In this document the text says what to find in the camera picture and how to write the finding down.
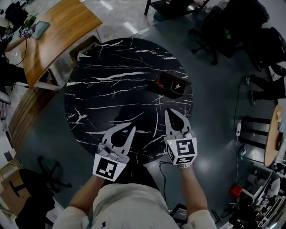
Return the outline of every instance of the black cable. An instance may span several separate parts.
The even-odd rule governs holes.
[[[162,169],[161,169],[161,165],[163,165],[163,164],[171,164],[172,165],[172,163],[164,162],[164,161],[160,161],[159,162],[159,169],[160,169],[161,174],[163,175],[163,182],[164,182],[164,198],[165,198],[165,202],[167,203],[167,198],[166,198],[166,194],[165,194],[166,177],[165,177],[165,175],[164,175],[164,173],[162,172]]]
[[[240,80],[240,84],[238,86],[238,90],[237,90],[237,97],[236,97],[236,109],[234,111],[234,115],[233,115],[233,125],[234,125],[234,131],[236,132],[236,110],[237,110],[237,105],[238,105],[238,99],[240,97],[240,86],[241,86],[241,83],[246,79],[247,77],[243,77],[241,80]]]
[[[27,52],[27,37],[26,36],[25,36],[25,40],[26,40],[26,49],[25,49],[25,54],[24,54],[23,60],[24,60],[24,58],[26,56],[26,52]]]

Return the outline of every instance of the person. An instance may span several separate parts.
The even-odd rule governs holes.
[[[276,100],[279,98],[286,98],[285,80],[285,76],[282,76],[278,80],[272,82],[268,82],[266,79],[255,75],[248,76],[245,80],[246,85],[253,83],[264,90],[261,92],[251,91],[251,104],[255,106],[256,100],[260,99]]]
[[[13,43],[9,43],[7,41],[0,40],[0,66],[4,69],[4,72],[7,74],[6,76],[2,76],[0,80],[0,87],[4,86],[12,86],[16,82],[27,83],[24,69],[21,67],[17,67],[14,64],[10,64],[8,59],[4,57],[5,52],[10,52],[18,45],[20,45],[23,41],[30,38],[33,35],[34,27],[30,30],[29,33],[22,36],[20,39],[14,41]]]
[[[188,220],[185,229],[215,229],[206,196],[190,163],[180,166]],[[163,196],[144,166],[127,164],[116,183],[92,175],[61,212],[53,229],[82,229],[93,206],[92,229],[177,229]]]

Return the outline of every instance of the black pants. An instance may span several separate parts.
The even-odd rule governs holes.
[[[255,75],[250,76],[250,82],[256,84],[264,91],[262,92],[253,92],[253,98],[265,99],[265,100],[276,100],[279,98],[285,98],[285,85],[284,77],[279,78],[276,81],[268,82],[267,80],[257,77]]]
[[[17,67],[13,64],[9,64],[6,62],[3,63],[3,69],[5,69],[5,72],[8,74],[6,76],[2,76],[0,78],[0,87],[3,86],[12,86],[16,82],[21,82],[26,84],[26,76],[23,68]]]
[[[143,165],[127,164],[115,182],[105,180],[102,187],[108,184],[142,184],[159,190],[153,177]]]

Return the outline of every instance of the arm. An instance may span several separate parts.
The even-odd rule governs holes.
[[[73,196],[68,206],[80,209],[87,215],[103,182],[103,178],[92,175],[85,185]]]
[[[199,210],[207,210],[206,196],[196,179],[193,168],[180,169],[180,174],[188,216]]]
[[[20,39],[18,39],[17,41],[14,41],[13,43],[10,43],[7,45],[5,52],[10,52],[12,51],[14,48],[16,48],[19,44],[21,44],[23,41],[26,40],[25,36],[22,36]]]

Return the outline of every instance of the white shirt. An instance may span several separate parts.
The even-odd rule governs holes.
[[[178,229],[168,214],[161,193],[139,184],[109,184],[100,189],[93,203],[92,229]],[[85,213],[66,208],[53,229],[83,229]],[[188,218],[185,229],[216,229],[209,211],[201,210]]]

